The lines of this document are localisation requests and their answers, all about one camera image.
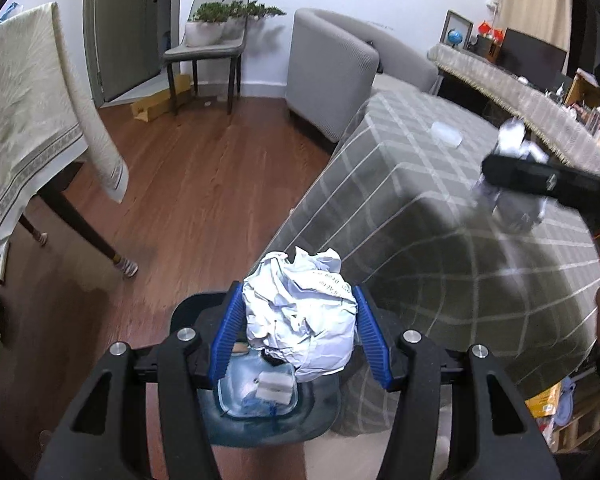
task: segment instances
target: yellow package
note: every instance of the yellow package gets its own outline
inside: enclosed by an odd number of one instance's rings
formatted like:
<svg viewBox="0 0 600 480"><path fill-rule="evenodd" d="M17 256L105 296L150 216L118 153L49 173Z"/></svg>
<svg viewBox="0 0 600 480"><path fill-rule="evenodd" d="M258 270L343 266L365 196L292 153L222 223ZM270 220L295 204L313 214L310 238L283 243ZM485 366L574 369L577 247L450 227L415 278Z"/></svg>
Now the yellow package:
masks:
<svg viewBox="0 0 600 480"><path fill-rule="evenodd" d="M555 415L555 412L558 410L558 400L560 400L560 383L554 384L548 390L525 401L525 403L531 415L534 418L539 418L541 416Z"/></svg>

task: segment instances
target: red decoration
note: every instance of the red decoration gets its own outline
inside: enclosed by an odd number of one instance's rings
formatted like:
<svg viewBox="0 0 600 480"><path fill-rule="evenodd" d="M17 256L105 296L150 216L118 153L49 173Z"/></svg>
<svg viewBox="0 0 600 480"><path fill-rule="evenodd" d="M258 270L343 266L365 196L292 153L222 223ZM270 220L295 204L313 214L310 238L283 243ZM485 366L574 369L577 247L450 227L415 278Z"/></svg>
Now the red decoration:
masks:
<svg viewBox="0 0 600 480"><path fill-rule="evenodd" d="M478 32L480 32L480 34L483 36L486 36L491 32L491 25L489 25L487 22L482 22L478 27Z"/></svg>
<svg viewBox="0 0 600 480"><path fill-rule="evenodd" d="M501 28L493 29L493 39L496 40L497 43L502 43L502 40L504 40L504 32Z"/></svg>

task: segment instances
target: globe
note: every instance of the globe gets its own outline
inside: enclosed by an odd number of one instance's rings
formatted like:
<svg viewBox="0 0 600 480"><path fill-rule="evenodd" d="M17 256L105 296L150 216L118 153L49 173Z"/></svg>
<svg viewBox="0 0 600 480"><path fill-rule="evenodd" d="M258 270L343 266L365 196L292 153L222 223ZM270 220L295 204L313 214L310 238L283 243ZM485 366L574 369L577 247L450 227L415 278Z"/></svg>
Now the globe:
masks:
<svg viewBox="0 0 600 480"><path fill-rule="evenodd" d="M454 46L454 48L456 47L456 45L462 43L462 40L464 39L460 31L455 30L454 28L452 28L449 31L449 33L446 35L446 38L448 39L449 43L451 43Z"/></svg>

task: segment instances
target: wooden floor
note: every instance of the wooden floor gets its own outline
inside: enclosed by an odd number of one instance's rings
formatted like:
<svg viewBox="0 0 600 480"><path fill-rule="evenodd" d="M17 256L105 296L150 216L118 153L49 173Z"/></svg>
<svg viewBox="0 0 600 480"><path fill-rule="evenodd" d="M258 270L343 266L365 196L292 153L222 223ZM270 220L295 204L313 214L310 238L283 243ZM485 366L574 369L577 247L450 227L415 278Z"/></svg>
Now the wooden floor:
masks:
<svg viewBox="0 0 600 480"><path fill-rule="evenodd" d="M0 287L9 323L0 344L0 441L28 474L40 432L53 430L107 346L158 343L180 300L242 279L329 158L281 100L242 99L231 118L221 104L192 104L149 124L128 106L101 115L130 171L125 199L109 200L88 165L66 195L140 268L123 281L37 198L27 216L49 232L48 245L16 227ZM155 388L147 413L161 480ZM216 457L225 479L304 479L301 446L223 448Z"/></svg>

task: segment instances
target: monitor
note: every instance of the monitor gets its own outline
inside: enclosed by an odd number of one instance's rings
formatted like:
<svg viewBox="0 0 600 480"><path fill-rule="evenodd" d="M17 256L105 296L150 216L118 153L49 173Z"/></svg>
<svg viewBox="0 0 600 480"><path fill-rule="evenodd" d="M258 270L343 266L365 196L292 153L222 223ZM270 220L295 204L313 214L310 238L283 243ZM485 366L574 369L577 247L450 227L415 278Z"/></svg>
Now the monitor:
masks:
<svg viewBox="0 0 600 480"><path fill-rule="evenodd" d="M566 57L562 49L508 28L496 64L545 91L553 87Z"/></svg>

